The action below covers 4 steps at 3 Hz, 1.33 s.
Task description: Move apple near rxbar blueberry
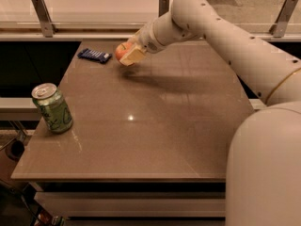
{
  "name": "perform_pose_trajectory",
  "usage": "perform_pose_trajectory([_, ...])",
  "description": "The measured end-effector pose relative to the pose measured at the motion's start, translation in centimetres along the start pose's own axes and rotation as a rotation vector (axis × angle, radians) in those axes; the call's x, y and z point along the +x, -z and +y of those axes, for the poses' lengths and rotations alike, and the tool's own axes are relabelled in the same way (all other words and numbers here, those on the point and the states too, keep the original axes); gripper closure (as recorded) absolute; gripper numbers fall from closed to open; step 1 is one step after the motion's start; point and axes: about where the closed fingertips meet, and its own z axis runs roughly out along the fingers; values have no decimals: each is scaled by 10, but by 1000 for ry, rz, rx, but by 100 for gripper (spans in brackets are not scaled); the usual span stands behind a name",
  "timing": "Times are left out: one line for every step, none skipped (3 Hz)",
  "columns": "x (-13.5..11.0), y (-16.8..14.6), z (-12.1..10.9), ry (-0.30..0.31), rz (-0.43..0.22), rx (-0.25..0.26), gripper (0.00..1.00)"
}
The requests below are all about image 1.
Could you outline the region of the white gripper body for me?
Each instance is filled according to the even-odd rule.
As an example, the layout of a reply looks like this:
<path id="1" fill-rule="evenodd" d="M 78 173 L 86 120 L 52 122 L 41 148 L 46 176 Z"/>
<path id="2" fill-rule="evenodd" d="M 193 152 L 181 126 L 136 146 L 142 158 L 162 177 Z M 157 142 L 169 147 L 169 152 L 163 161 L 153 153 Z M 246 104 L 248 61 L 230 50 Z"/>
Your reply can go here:
<path id="1" fill-rule="evenodd" d="M 153 22 L 145 24 L 135 36 L 137 43 L 148 53 L 156 54 L 165 49 L 154 35 Z"/>

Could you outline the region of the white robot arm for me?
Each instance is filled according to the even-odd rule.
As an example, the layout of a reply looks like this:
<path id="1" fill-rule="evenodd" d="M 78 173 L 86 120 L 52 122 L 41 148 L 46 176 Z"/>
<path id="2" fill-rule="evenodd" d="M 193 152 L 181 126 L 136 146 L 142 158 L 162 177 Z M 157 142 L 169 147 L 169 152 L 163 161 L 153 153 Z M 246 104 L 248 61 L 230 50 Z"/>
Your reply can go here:
<path id="1" fill-rule="evenodd" d="M 207 0 L 173 0 L 130 39 L 123 65 L 203 38 L 262 108 L 230 144 L 226 226 L 301 226 L 301 60 L 220 17 Z"/>

